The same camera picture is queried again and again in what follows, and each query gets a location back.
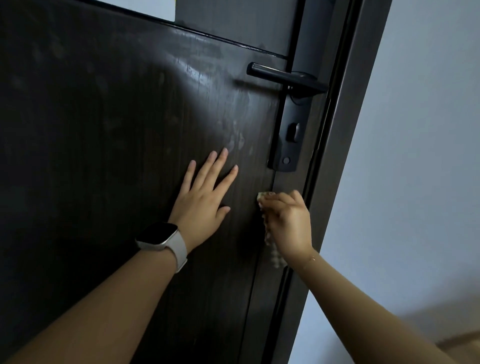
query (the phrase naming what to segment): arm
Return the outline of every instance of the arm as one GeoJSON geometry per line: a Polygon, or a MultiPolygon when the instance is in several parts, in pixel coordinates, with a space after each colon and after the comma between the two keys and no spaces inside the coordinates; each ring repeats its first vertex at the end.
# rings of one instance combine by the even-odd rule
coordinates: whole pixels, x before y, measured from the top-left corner
{"type": "MultiPolygon", "coordinates": [[[[178,226],[188,252],[208,239],[230,211],[218,207],[238,167],[214,189],[227,154],[224,149],[215,161],[212,152],[192,186],[194,161],[185,174],[168,221],[178,226]]],[[[128,363],[176,268],[169,249],[139,251],[7,363],[128,363]]]]}
{"type": "Polygon", "coordinates": [[[310,214],[298,191],[260,200],[278,249],[308,286],[356,363],[454,363],[338,273],[312,248],[310,214]]]}

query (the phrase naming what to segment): cloth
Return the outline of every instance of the cloth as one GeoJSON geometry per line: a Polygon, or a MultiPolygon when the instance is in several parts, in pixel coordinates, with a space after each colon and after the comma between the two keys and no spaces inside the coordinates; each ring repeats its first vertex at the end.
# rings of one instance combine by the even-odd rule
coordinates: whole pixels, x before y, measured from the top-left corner
{"type": "MultiPolygon", "coordinates": [[[[266,194],[270,195],[270,194],[275,194],[275,193],[274,192],[259,192],[258,193],[257,202],[258,202],[258,206],[260,207],[261,210],[263,209],[263,207],[262,207],[262,204],[260,203],[259,200],[260,200],[260,197],[265,196],[266,194]]],[[[272,264],[275,268],[280,268],[280,267],[284,268],[284,267],[287,266],[287,262],[285,261],[285,259],[283,259],[282,255],[278,251],[278,248],[276,247],[276,244],[275,244],[275,240],[274,240],[272,234],[270,233],[270,231],[268,230],[265,214],[262,214],[262,217],[264,219],[264,225],[265,225],[265,244],[267,246],[270,246],[270,248],[271,248],[272,264]]]]}

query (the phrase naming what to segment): watch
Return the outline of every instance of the watch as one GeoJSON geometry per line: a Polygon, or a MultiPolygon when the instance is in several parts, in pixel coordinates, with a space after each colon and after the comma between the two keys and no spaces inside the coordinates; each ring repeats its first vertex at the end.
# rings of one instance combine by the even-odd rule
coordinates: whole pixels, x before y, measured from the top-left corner
{"type": "Polygon", "coordinates": [[[142,250],[161,251],[165,248],[173,251],[177,259],[177,271],[183,268],[187,262],[187,247],[180,235],[178,226],[168,222],[156,222],[143,230],[135,242],[142,250]]]}

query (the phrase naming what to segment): person's right arm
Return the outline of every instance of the person's right arm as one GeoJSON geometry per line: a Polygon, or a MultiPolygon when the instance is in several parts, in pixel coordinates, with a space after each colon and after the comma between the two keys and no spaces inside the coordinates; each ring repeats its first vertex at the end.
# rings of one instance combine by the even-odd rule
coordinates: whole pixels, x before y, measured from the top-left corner
{"type": "Polygon", "coordinates": [[[280,253],[313,293],[354,362],[454,363],[320,257],[298,191],[265,196],[260,203],[280,253]]]}

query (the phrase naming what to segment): white watch strap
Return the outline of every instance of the white watch strap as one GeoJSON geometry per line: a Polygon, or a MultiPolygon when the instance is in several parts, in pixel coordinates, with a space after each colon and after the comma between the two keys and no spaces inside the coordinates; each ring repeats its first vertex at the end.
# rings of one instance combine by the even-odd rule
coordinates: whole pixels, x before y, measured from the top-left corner
{"type": "Polygon", "coordinates": [[[173,251],[173,254],[175,254],[175,257],[177,258],[177,271],[175,273],[180,272],[180,269],[182,269],[187,262],[187,247],[185,246],[185,242],[180,235],[180,231],[177,230],[167,240],[165,246],[173,251]]]}

